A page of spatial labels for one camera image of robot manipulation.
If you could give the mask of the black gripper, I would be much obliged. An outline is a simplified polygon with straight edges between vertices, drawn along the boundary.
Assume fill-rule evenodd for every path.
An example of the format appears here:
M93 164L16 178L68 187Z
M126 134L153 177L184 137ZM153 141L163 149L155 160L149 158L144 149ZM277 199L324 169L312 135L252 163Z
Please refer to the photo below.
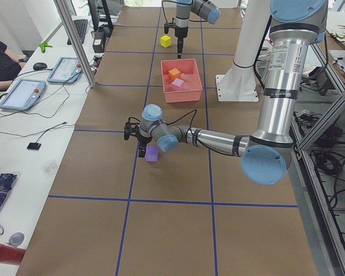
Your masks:
M144 158L145 154L147 152L147 144L152 141L152 137L144 137L140 136L138 138L138 141L140 143L139 145L139 151L138 151L138 157L139 158Z
M182 51L183 51L183 39L187 37L188 34L188 27L181 28L179 26L175 27L175 37L178 38L177 41L177 58L182 58Z

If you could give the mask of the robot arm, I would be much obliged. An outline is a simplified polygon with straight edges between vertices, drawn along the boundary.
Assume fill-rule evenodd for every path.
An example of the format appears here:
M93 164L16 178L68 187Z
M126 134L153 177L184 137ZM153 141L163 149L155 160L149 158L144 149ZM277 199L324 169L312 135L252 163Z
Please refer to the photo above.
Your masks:
M271 1L269 4L273 49L263 89L262 107L256 131L249 136L194 128L168 126L160 106L147 105L136 127L138 154L155 140L163 152L187 143L206 147L223 155L241 158L245 175L255 183L272 185L285 175L293 145L289 135L292 114L308 47L321 41L327 21L326 1Z
M187 38L189 29L190 14L193 13L199 16L200 19L214 25L221 12L217 6L211 1L191 0L191 1L177 1L176 15L175 15L175 37L177 41L177 58L182 57L183 41Z

